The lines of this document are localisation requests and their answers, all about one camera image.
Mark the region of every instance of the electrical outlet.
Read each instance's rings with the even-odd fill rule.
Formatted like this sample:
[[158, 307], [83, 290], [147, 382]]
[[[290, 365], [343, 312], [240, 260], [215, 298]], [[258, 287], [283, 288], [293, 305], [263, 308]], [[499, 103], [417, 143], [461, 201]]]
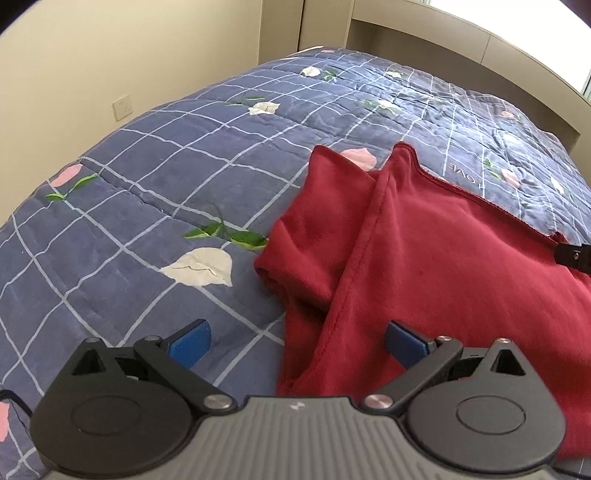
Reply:
[[133, 113], [133, 111], [134, 109], [131, 106], [131, 97], [129, 95], [125, 95], [123, 98], [113, 102], [113, 113], [117, 121]]

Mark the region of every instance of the bed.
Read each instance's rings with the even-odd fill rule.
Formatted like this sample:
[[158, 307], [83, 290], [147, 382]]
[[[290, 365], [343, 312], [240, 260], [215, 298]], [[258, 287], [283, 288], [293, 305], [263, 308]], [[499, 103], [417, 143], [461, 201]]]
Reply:
[[[399, 140], [542, 233], [591, 243], [587, 184], [518, 108], [316, 47], [145, 113], [23, 202], [0, 230], [2, 387], [34, 407], [82, 339], [130, 345], [204, 318], [212, 347], [194, 371], [239, 400], [272, 394], [283, 309], [252, 268], [256, 239], [297, 195], [315, 145], [379, 168]], [[207, 271], [178, 273], [195, 262]], [[0, 475], [39, 478], [20, 417], [10, 408]]]

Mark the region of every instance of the silver bolt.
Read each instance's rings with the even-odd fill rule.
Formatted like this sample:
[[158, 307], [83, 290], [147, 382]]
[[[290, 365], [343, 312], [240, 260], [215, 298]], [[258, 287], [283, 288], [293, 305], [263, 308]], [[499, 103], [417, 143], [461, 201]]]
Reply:
[[371, 408], [372, 410], [386, 410], [394, 405], [394, 400], [389, 395], [375, 393], [365, 397], [363, 403], [365, 403], [367, 408]]
[[234, 401], [232, 400], [232, 397], [228, 397], [228, 395], [224, 395], [223, 393], [218, 393], [205, 397], [203, 404], [210, 410], [227, 410], [234, 404]]

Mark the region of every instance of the red garment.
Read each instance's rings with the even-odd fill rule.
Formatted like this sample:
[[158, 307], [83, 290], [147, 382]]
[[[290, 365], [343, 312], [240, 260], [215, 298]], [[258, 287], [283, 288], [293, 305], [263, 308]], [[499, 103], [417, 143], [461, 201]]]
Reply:
[[561, 455], [591, 455], [591, 278], [557, 265], [555, 246], [426, 173], [408, 144], [372, 172], [316, 147], [255, 262], [287, 308], [278, 394], [358, 400], [392, 380], [392, 319], [466, 346], [508, 337], [566, 415]]

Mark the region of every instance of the green leaf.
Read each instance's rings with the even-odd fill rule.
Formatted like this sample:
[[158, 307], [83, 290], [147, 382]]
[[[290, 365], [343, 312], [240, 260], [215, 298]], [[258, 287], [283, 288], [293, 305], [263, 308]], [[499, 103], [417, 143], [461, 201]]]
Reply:
[[259, 250], [269, 243], [269, 240], [259, 233], [255, 232], [233, 232], [230, 235], [230, 241], [247, 250]]
[[82, 188], [84, 185], [86, 185], [88, 182], [90, 182], [91, 180], [94, 180], [96, 178], [98, 178], [99, 174], [98, 173], [93, 173], [92, 175], [88, 175], [87, 177], [82, 177], [80, 180], [78, 180], [76, 182], [76, 184], [72, 187], [72, 190], [76, 190], [79, 188]]
[[218, 236], [221, 229], [222, 229], [221, 222], [213, 222], [213, 223], [210, 223], [209, 225], [201, 227], [201, 230], [203, 230], [203, 232], [205, 232], [209, 236]]
[[45, 195], [45, 198], [50, 200], [65, 200], [66, 196], [61, 193], [48, 193]]
[[209, 233], [197, 227], [185, 233], [183, 238], [204, 238], [206, 236], [209, 236]]

